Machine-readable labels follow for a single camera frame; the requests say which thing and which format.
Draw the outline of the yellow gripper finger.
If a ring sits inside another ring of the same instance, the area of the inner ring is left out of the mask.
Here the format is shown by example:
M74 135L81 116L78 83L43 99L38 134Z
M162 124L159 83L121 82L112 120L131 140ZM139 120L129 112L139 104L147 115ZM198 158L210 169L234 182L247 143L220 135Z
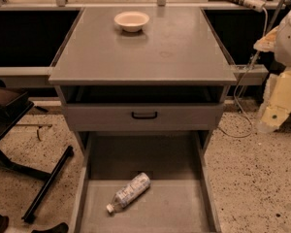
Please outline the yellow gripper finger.
M291 114L291 68L270 74L260 106L256 128L261 133L276 131Z

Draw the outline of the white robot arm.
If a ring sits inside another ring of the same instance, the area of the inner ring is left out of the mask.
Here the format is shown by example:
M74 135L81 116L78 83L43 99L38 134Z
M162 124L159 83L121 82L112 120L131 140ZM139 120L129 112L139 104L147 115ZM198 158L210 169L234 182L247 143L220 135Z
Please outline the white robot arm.
M272 51L275 61L285 66L279 75L270 74L258 113L257 130L271 133L291 114L291 10L279 26L258 40L253 47L263 52Z

